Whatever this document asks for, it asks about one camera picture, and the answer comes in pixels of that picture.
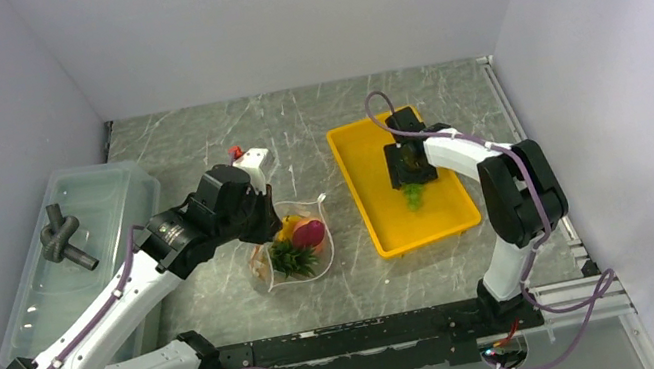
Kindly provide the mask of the green toy lettuce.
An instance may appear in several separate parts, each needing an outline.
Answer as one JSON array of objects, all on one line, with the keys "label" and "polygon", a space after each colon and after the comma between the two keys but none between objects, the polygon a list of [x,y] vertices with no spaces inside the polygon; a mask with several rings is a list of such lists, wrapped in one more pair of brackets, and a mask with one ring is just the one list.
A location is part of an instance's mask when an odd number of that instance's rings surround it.
[{"label": "green toy lettuce", "polygon": [[416,211],[420,210],[420,208],[422,207],[422,205],[424,203],[423,202],[424,189],[425,189],[425,185],[420,184],[420,183],[419,184],[416,184],[416,183],[409,184],[409,183],[407,183],[407,184],[403,184],[401,186],[400,191],[402,192],[402,194],[403,194],[403,196],[404,196],[404,198],[406,200],[407,208],[410,211],[416,212]]}]

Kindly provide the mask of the yellow toy pear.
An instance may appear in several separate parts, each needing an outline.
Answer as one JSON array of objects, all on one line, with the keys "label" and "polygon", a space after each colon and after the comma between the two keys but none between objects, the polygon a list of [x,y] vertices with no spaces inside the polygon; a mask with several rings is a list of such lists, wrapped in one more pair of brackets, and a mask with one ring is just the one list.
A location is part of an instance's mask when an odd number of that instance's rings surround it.
[{"label": "yellow toy pear", "polygon": [[276,242],[286,242],[286,241],[291,241],[293,234],[295,232],[295,228],[298,225],[298,223],[303,220],[303,216],[295,214],[295,215],[289,215],[285,216],[282,219],[282,228],[278,232],[278,234],[275,236],[275,241]]}]

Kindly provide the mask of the toy peach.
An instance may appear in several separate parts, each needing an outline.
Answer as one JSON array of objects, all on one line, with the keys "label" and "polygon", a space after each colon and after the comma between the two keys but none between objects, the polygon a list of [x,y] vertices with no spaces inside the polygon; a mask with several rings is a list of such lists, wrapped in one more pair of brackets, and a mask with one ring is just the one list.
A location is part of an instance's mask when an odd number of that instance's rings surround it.
[{"label": "toy peach", "polygon": [[324,237],[323,240],[313,248],[314,254],[322,255],[324,250],[327,250],[327,248],[330,246],[329,243],[330,239],[327,236]]}]

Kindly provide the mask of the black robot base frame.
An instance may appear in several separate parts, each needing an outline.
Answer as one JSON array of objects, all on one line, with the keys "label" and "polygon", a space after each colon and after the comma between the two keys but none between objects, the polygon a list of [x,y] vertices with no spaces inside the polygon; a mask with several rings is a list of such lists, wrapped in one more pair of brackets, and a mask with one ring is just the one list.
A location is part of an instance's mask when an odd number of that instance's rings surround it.
[{"label": "black robot base frame", "polygon": [[221,346],[220,369],[419,369],[480,361],[507,335],[541,328],[523,301],[490,317],[477,297],[317,330]]}]

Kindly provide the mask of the yellow plastic tray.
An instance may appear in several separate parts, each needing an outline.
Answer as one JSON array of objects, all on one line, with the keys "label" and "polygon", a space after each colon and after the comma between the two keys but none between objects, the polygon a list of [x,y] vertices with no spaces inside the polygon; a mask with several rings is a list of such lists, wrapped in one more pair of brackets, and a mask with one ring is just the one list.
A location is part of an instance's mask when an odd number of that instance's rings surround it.
[{"label": "yellow plastic tray", "polygon": [[482,214],[459,176],[441,169],[435,181],[419,191],[418,209],[392,187],[383,148],[393,138],[368,118],[331,129],[326,134],[377,252],[384,259],[475,227]]}]

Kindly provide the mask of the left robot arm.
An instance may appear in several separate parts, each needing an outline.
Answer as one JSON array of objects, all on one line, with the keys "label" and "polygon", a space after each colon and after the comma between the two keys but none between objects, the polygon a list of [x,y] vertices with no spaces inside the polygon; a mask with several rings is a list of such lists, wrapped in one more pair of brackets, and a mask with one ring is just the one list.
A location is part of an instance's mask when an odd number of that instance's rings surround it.
[{"label": "left robot arm", "polygon": [[75,323],[35,358],[17,358],[6,369],[223,369],[218,349],[194,331],[123,363],[112,359],[148,313],[219,247],[273,240],[282,222],[266,181],[271,162],[270,152],[255,148],[216,164],[182,204],[135,226],[122,267]]}]

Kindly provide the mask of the orange toy pineapple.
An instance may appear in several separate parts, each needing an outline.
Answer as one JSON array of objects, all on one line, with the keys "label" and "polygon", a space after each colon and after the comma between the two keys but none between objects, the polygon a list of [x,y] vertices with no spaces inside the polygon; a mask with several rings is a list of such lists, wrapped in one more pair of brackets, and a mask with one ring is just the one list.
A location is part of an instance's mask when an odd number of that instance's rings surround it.
[{"label": "orange toy pineapple", "polygon": [[275,282],[278,278],[283,280],[312,278],[316,276],[319,261],[313,247],[296,247],[288,240],[257,246],[250,258],[252,274],[271,282]]}]

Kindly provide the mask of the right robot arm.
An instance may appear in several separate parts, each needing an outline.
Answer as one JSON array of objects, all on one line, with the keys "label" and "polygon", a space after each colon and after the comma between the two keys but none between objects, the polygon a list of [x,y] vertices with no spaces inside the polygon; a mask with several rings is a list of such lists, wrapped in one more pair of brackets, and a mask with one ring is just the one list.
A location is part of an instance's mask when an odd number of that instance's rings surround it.
[{"label": "right robot arm", "polygon": [[483,326],[505,331],[517,318],[532,254],[568,213],[568,201],[541,147],[534,140],[493,143],[444,124],[426,126],[415,111],[387,117],[393,145],[384,147],[392,188],[411,192],[444,169],[478,181],[497,240],[477,286]]}]

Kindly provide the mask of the clear polka-dot zip bag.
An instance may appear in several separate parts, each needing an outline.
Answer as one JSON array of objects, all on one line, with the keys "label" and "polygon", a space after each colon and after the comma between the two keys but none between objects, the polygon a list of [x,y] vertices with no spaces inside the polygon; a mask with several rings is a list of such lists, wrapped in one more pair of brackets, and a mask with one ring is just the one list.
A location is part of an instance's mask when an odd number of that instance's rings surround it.
[{"label": "clear polka-dot zip bag", "polygon": [[267,244],[257,245],[249,256],[251,274],[268,292],[312,283],[329,272],[335,247],[325,216],[322,193],[311,201],[282,201],[274,206],[281,229]]}]

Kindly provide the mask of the dark red toy sweet potato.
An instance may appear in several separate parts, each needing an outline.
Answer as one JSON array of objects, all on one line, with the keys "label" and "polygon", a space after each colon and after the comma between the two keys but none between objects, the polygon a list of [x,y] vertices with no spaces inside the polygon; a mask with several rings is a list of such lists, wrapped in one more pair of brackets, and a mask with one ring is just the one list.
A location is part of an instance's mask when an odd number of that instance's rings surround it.
[{"label": "dark red toy sweet potato", "polygon": [[291,242],[296,248],[314,248],[326,237],[325,223],[316,218],[304,218],[296,226]]}]

